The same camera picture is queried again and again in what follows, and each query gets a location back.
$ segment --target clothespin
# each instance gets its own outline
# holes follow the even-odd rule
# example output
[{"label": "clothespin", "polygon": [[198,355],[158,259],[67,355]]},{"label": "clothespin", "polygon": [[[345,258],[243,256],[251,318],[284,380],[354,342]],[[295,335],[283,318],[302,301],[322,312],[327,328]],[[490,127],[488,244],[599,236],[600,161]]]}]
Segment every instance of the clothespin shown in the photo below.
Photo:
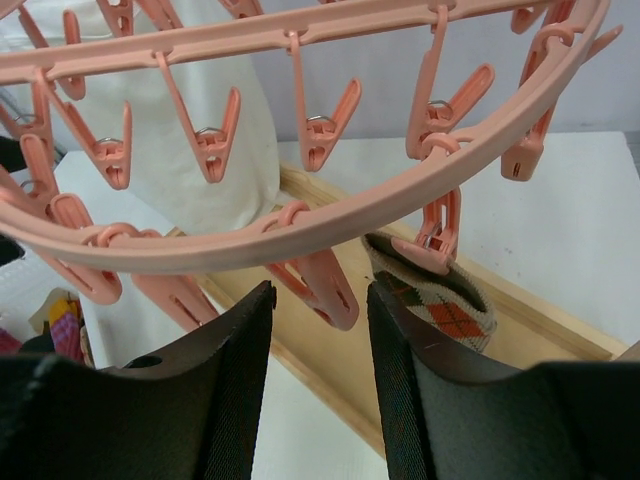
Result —
[{"label": "clothespin", "polygon": [[234,18],[247,18],[262,15],[260,0],[219,0]]},{"label": "clothespin", "polygon": [[[277,220],[266,223],[264,230],[267,231],[275,223],[281,228],[292,225],[298,212],[308,210],[304,202],[292,202],[279,212]],[[300,278],[287,267],[292,268]],[[355,325],[360,311],[358,301],[330,248],[267,265],[266,268],[329,325],[345,331]]]},{"label": "clothespin", "polygon": [[115,5],[109,0],[96,2],[114,37],[133,35],[133,0],[120,0]]},{"label": "clothespin", "polygon": [[[108,226],[97,237],[99,247],[108,247],[117,236],[162,238],[155,230],[138,231],[127,223]],[[188,275],[131,274],[134,285],[186,331],[192,331],[219,316],[216,308]]]},{"label": "clothespin", "polygon": [[414,243],[392,238],[391,245],[419,267],[447,275],[449,261],[455,260],[458,253],[461,204],[462,192],[458,187],[423,208],[422,227]]},{"label": "clothespin", "polygon": [[523,34],[536,23],[546,9],[547,5],[516,8],[511,14],[511,31],[518,35]]},{"label": "clothespin", "polygon": [[[50,211],[55,223],[63,227],[80,230],[93,225],[82,200],[71,193],[55,196],[51,200]],[[63,263],[52,257],[39,255],[92,302],[112,305],[120,299],[122,284],[115,273]]]},{"label": "clothespin", "polygon": [[15,118],[11,117],[4,105],[0,104],[0,122],[7,129],[7,132],[16,139],[22,135],[31,133],[39,137],[45,144],[47,162],[53,168],[55,160],[55,146],[53,142],[53,131],[51,127],[51,112],[49,102],[44,95],[42,88],[36,83],[31,84],[31,98],[33,103],[33,113],[23,114]]},{"label": "clothespin", "polygon": [[158,30],[182,28],[182,22],[171,0],[136,0]]},{"label": "clothespin", "polygon": [[114,190],[123,190],[129,186],[131,176],[131,143],[133,139],[131,105],[125,102],[123,139],[102,138],[96,140],[91,130],[70,102],[63,102],[42,69],[36,73],[37,83],[45,95],[58,110],[60,117],[71,130],[91,162]]},{"label": "clothespin", "polygon": [[221,181],[227,168],[233,139],[238,128],[241,104],[240,91],[233,87],[229,92],[222,128],[206,127],[196,132],[180,90],[178,90],[178,86],[171,75],[166,55],[158,52],[155,54],[155,58],[158,61],[158,68],[164,76],[169,88],[169,94],[176,107],[178,118],[205,180],[209,183]]},{"label": "clothespin", "polygon": [[487,93],[495,78],[493,67],[483,64],[471,74],[450,102],[431,100],[449,22],[447,6],[439,5],[437,13],[437,24],[432,27],[433,44],[424,55],[418,74],[405,142],[407,156],[416,160],[424,159],[420,156],[421,142],[434,132],[450,132]]},{"label": "clothespin", "polygon": [[300,155],[305,170],[317,172],[329,158],[353,112],[355,112],[362,96],[362,85],[357,78],[351,79],[330,118],[325,116],[307,117],[300,36],[298,32],[289,32],[288,36],[291,42],[289,53],[293,59]]},{"label": "clothespin", "polygon": [[47,146],[37,135],[27,133],[20,137],[20,148],[31,174],[31,180],[25,183],[33,184],[33,190],[28,195],[48,215],[49,203],[60,191],[49,163]]},{"label": "clothespin", "polygon": [[[529,55],[522,71],[520,86],[533,75],[546,58],[546,44],[550,37],[560,37],[564,45],[571,46],[575,34],[582,33],[580,28],[562,23],[569,18],[574,3],[575,0],[565,0],[549,7],[549,12],[543,22],[545,26],[538,31],[531,42]],[[618,25],[595,39],[583,63],[591,60],[608,47],[618,38],[622,30],[623,26]],[[500,170],[504,178],[520,182],[526,182],[531,179],[544,152],[544,139],[551,125],[555,107],[556,103],[540,117],[523,138],[502,154]]]},{"label": "clothespin", "polygon": [[[44,38],[42,32],[38,28],[38,25],[36,25],[36,22],[33,20],[33,17],[29,14],[27,9],[23,5],[20,5],[18,7],[18,11],[20,12],[18,20],[20,20],[22,28],[24,28],[24,31],[31,40],[31,43],[33,43],[33,46],[35,48],[48,48],[49,42]],[[76,14],[71,10],[65,10],[62,14],[62,22],[67,45],[80,43],[80,25],[78,24]],[[73,100],[82,100],[87,93],[83,76],[60,78],[58,79],[58,83],[62,87],[62,90],[64,90],[64,93]]]},{"label": "clothespin", "polygon": [[[7,185],[5,173],[7,176],[9,174],[6,170],[4,170],[4,172],[3,170],[4,169],[0,167],[0,202],[6,202],[25,213],[29,213],[43,220],[49,220],[43,216],[43,213],[37,208],[37,205],[22,192],[21,188],[16,185],[15,182],[13,186]],[[74,195],[71,195],[71,197],[75,197],[75,199],[72,202],[68,202],[66,198],[69,196],[70,195],[58,195],[51,201],[50,208],[56,221],[61,225],[71,228],[82,228],[83,226],[92,225],[89,214],[84,208],[82,201]],[[73,219],[73,222],[71,222],[73,225],[65,225],[65,219],[67,218]],[[62,262],[35,248],[34,252],[92,302],[100,305],[111,305],[120,298],[122,285],[120,284],[120,280],[111,272],[102,272],[80,265]]]}]

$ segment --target white surface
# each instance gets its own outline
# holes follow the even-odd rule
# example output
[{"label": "white surface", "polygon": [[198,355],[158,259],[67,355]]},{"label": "white surface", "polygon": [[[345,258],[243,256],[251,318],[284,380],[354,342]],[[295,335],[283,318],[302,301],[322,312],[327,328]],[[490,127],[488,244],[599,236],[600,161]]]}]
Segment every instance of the white surface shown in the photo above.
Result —
[{"label": "white surface", "polygon": [[0,267],[0,327],[20,342],[36,336],[28,320],[55,288],[75,291],[30,249]]},{"label": "white surface", "polygon": [[[102,38],[104,22],[100,22],[101,13],[95,0],[69,1],[86,20],[81,30],[84,41]],[[26,4],[36,22],[49,27],[46,32],[52,46],[64,44],[61,19],[69,1],[29,0]],[[226,22],[231,18],[219,2],[173,0],[172,3],[187,26]],[[57,33],[53,31],[53,18],[58,18]],[[137,15],[134,24],[137,34],[156,31],[145,14]],[[0,41],[3,32],[9,35],[0,28]],[[14,50],[32,48],[21,30],[14,29],[4,40]],[[196,131],[222,127],[229,90],[235,86],[241,92],[244,108],[240,109],[225,177],[219,183],[209,184],[204,179],[158,69],[86,77],[87,95],[74,105],[96,138],[122,139],[122,112],[125,101],[130,102],[133,112],[130,191],[153,205],[174,225],[191,234],[244,227],[258,215],[271,211],[280,182],[275,127],[251,58],[244,55],[176,65],[171,73]],[[20,85],[12,91],[18,104],[30,111],[30,88]],[[58,92],[64,97],[61,89]],[[62,137],[56,138],[65,143]],[[66,146],[78,148],[77,145],[73,142]]]},{"label": "white surface", "polygon": [[382,480],[384,460],[273,357],[252,480]]},{"label": "white surface", "polygon": [[[280,144],[299,165],[297,143]],[[321,178],[356,193],[411,167],[404,139],[338,142]],[[422,224],[421,212],[406,218]],[[619,132],[552,134],[533,179],[499,161],[462,186],[460,252],[628,343],[640,339],[640,180]]]},{"label": "white surface", "polygon": [[[78,194],[96,223],[126,221],[162,233],[171,229],[166,219],[135,196],[111,190],[82,152],[68,154],[56,169],[56,176],[60,190]],[[137,292],[127,275],[121,275],[121,279],[124,292],[115,305],[104,307],[83,302],[91,346],[101,365],[122,365],[182,334],[161,310]],[[384,460],[270,357],[252,478],[388,477]]]}]

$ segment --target white wall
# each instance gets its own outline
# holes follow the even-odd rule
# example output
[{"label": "white wall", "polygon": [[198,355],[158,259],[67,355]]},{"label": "white wall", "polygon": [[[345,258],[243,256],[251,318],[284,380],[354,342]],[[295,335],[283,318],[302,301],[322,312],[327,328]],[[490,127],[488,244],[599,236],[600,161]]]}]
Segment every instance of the white wall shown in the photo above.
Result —
[{"label": "white wall", "polygon": [[[274,12],[315,2],[262,0],[262,4],[265,11]],[[553,131],[640,130],[640,30],[634,28],[638,20],[640,1],[612,1],[602,31],[620,23],[625,24],[625,31],[579,71],[560,98]],[[517,36],[509,23],[505,13],[449,27],[434,99],[450,98],[481,63],[489,62],[496,69],[493,87],[465,119],[467,124],[484,118],[517,88],[537,27]],[[429,28],[421,27],[304,47],[308,115],[331,115],[347,82],[357,76],[363,83],[363,97],[345,137],[404,136],[420,61],[431,39]],[[279,138],[295,139],[290,57],[284,51],[272,51],[254,55],[254,62]],[[54,118],[54,129],[62,145],[78,148],[59,118]]]}]

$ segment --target argyle sock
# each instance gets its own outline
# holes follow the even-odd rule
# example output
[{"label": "argyle sock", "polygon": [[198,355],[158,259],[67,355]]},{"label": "argyle sock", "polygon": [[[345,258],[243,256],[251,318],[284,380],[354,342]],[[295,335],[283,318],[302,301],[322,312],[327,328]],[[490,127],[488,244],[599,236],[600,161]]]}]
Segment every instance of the argyle sock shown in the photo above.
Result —
[{"label": "argyle sock", "polygon": [[447,275],[424,270],[400,255],[391,236],[376,232],[362,238],[375,279],[413,314],[454,340],[482,352],[496,329],[489,298],[454,261]]}]

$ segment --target sock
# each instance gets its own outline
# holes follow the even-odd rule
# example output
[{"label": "sock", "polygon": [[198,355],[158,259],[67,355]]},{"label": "sock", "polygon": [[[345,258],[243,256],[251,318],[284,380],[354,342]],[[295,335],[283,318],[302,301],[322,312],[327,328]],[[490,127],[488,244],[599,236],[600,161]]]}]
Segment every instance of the sock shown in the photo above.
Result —
[{"label": "sock", "polygon": [[496,329],[493,306],[459,265],[447,275],[413,264],[391,245],[391,236],[376,232],[362,238],[376,281],[413,314],[454,340],[482,352]]}]

